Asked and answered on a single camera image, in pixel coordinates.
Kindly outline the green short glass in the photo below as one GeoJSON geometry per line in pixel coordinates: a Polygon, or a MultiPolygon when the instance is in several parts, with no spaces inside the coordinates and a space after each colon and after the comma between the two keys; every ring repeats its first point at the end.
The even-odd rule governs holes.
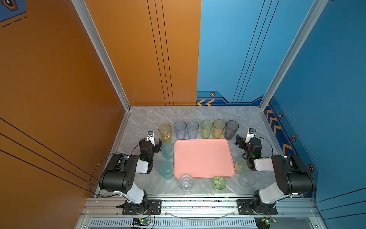
{"type": "Polygon", "coordinates": [[[215,176],[212,185],[216,190],[224,190],[226,188],[226,180],[222,176],[215,176]]]}

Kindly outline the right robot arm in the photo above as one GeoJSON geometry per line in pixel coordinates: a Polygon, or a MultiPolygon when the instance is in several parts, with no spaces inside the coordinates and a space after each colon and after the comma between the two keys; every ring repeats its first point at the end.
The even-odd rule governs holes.
{"type": "Polygon", "coordinates": [[[275,210],[278,201],[287,197],[316,191],[316,182],[300,156],[262,157],[262,144],[258,137],[246,140],[236,136],[235,144],[245,150],[243,159],[251,171],[274,172],[275,182],[270,186],[256,190],[250,203],[239,205],[253,214],[266,214],[275,210]]]}

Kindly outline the clear round glass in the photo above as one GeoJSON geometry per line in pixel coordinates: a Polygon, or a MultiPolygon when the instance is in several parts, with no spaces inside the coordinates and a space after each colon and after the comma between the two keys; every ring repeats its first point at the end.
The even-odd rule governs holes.
{"type": "Polygon", "coordinates": [[[191,175],[184,174],[179,178],[179,187],[183,191],[189,191],[193,188],[193,186],[194,186],[194,179],[191,175]]]}

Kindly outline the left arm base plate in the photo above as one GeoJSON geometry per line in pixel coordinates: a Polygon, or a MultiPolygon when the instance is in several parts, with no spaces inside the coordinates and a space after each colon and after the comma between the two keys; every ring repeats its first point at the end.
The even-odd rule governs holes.
{"type": "Polygon", "coordinates": [[[152,214],[157,216],[161,214],[162,200],[161,199],[148,199],[143,201],[141,204],[132,204],[125,201],[122,215],[132,216],[132,215],[142,215],[147,216],[152,214]]]}

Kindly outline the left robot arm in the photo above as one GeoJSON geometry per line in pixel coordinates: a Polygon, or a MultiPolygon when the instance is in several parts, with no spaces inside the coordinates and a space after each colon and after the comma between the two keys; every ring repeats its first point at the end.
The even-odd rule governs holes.
{"type": "Polygon", "coordinates": [[[136,174],[150,174],[153,158],[160,151],[162,140],[153,144],[149,139],[139,141],[140,155],[113,154],[99,179],[100,189],[126,199],[121,208],[143,215],[149,210],[147,193],[135,183],[136,174]]]}

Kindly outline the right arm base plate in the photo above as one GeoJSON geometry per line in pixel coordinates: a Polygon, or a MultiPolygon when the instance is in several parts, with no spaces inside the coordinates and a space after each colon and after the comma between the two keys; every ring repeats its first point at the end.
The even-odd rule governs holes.
{"type": "Polygon", "coordinates": [[[275,204],[254,203],[249,199],[238,199],[236,201],[240,215],[277,215],[278,211],[275,204]]]}

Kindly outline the clear short glass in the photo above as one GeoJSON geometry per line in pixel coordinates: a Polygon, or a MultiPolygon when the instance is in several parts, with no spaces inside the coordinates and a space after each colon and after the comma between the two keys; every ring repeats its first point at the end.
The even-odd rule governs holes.
{"type": "Polygon", "coordinates": [[[242,187],[253,186],[256,182],[257,182],[257,177],[255,175],[255,172],[252,172],[249,170],[244,172],[239,178],[239,184],[242,187]]]}

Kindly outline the peach short glass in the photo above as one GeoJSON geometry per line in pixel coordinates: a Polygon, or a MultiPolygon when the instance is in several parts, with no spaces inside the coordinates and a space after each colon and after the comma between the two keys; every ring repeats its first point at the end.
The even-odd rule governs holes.
{"type": "Polygon", "coordinates": [[[244,172],[248,171],[249,167],[247,165],[247,161],[244,158],[239,158],[235,162],[235,171],[236,174],[243,174],[244,172]]]}

